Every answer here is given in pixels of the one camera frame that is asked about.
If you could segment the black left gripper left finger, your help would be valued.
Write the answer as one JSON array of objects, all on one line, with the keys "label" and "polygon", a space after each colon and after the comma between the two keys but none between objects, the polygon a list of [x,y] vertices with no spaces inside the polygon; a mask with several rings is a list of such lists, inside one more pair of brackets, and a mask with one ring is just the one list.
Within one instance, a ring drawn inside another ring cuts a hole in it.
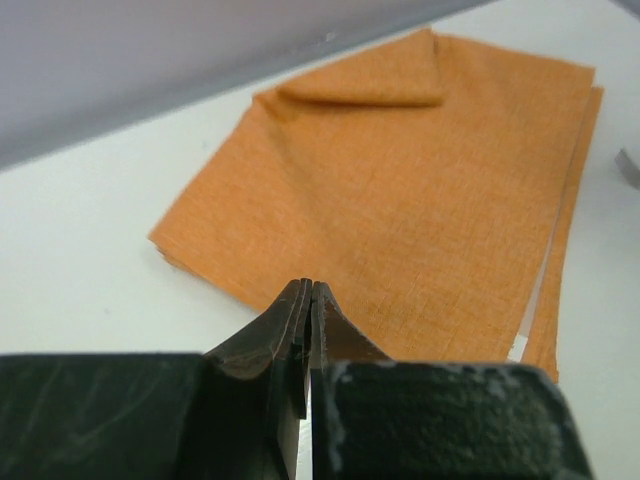
[{"label": "black left gripper left finger", "polygon": [[5,355],[5,479],[292,479],[312,283],[205,354]]}]

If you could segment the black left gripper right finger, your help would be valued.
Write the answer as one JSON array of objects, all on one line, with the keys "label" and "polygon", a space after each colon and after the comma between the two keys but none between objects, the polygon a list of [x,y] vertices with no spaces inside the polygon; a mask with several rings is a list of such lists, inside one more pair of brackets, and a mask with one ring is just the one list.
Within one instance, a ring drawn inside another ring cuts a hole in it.
[{"label": "black left gripper right finger", "polygon": [[570,304],[569,375],[519,364],[401,363],[314,288],[317,479],[635,479],[639,305],[632,289]]}]

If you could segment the orange cloth placemat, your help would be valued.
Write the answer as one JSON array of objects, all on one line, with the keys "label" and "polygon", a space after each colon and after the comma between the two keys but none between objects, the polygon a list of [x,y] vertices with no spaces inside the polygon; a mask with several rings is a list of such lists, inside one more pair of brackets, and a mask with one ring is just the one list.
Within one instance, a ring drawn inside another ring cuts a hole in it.
[{"label": "orange cloth placemat", "polygon": [[555,375],[561,275],[603,90],[591,66],[428,29],[255,94],[151,231],[262,311],[330,285],[398,360]]}]

